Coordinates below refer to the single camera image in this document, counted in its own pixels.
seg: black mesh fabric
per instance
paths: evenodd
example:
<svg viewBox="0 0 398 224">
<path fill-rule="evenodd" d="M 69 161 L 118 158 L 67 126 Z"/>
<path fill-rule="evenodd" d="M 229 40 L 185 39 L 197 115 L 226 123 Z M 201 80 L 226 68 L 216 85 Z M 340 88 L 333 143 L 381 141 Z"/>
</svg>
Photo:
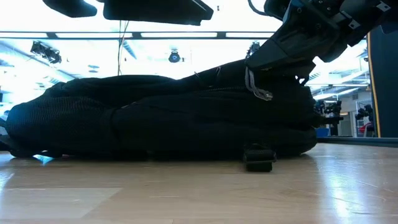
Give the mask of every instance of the black mesh fabric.
<svg viewBox="0 0 398 224">
<path fill-rule="evenodd" d="M 256 74 L 258 87 L 274 94 L 264 101 L 243 88 L 244 72 L 240 60 L 181 80 L 124 75 L 58 83 L 15 106 L 6 129 L 27 150 L 64 154 L 241 150 L 248 142 L 281 153 L 311 149 L 319 116 L 309 88 Z"/>
</svg>

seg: ceiling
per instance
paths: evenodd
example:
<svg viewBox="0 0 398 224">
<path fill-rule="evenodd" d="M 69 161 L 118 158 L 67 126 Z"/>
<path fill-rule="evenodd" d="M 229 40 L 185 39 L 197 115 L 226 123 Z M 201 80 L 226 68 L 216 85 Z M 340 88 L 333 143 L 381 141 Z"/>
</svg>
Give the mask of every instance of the ceiling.
<svg viewBox="0 0 398 224">
<path fill-rule="evenodd" d="M 264 32 L 275 31 L 281 25 L 276 19 L 252 12 L 247 0 L 235 0 L 233 4 L 229 0 L 204 2 L 215 10 L 215 14 L 211 21 L 203 21 L 201 26 L 130 22 L 127 31 Z M 254 0 L 254 4 L 261 9 L 264 0 Z M 72 19 L 51 10 L 42 0 L 2 2 L 0 20 L 8 21 L 1 25 L 0 32 L 119 32 L 119 21 L 108 21 L 101 13 L 96 17 Z M 116 75 L 118 72 L 119 41 L 116 39 L 41 39 L 45 45 L 60 51 L 62 63 L 55 65 L 49 65 L 47 60 L 30 52 L 33 40 L 35 39 L 0 39 L 2 91 L 43 91 L 57 82 L 66 82 L 73 78 L 103 78 Z M 125 44 L 128 47 L 122 48 L 121 73 L 183 78 L 194 72 L 244 58 L 255 40 L 126 40 Z M 177 50 L 184 60 L 170 63 L 169 56 L 172 50 Z M 339 93 L 347 88 L 357 88 L 342 86 L 344 84 L 363 85 L 360 89 L 365 88 L 369 83 L 369 69 L 368 63 L 363 60 L 363 57 L 367 57 L 364 52 L 367 52 L 365 40 L 348 48 L 332 63 L 324 63 L 316 58 L 314 62 L 317 67 L 308 82 L 313 94 L 316 96 Z"/>
</svg>

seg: wooden floor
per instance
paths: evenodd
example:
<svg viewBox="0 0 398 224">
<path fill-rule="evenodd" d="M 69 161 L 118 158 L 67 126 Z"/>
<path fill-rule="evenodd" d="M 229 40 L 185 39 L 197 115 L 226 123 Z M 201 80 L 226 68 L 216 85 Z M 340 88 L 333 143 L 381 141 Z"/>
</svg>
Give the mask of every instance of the wooden floor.
<svg viewBox="0 0 398 224">
<path fill-rule="evenodd" d="M 398 149 L 319 144 L 271 173 L 238 161 L 0 154 L 1 224 L 398 223 Z"/>
</svg>

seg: black backpack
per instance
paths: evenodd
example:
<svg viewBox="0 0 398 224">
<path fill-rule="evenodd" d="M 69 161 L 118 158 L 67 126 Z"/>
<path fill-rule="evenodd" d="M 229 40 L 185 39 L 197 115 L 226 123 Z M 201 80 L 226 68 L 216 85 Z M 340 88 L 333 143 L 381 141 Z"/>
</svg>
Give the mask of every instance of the black backpack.
<svg viewBox="0 0 398 224">
<path fill-rule="evenodd" d="M 296 156 L 317 143 L 309 87 L 251 73 L 244 60 L 181 80 L 153 75 L 58 83 L 13 107 L 0 149 L 16 157 L 133 152 L 243 154 L 247 164 Z"/>
</svg>

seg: black plastic clip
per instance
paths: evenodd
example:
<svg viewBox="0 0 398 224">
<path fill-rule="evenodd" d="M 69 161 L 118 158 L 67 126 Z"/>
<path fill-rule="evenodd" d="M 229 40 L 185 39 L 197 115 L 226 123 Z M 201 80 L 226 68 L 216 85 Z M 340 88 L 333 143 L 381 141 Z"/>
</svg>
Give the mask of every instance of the black plastic clip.
<svg viewBox="0 0 398 224">
<path fill-rule="evenodd" d="M 243 162 L 247 171 L 270 172 L 276 160 L 276 153 L 267 146 L 250 144 L 244 147 Z"/>
</svg>

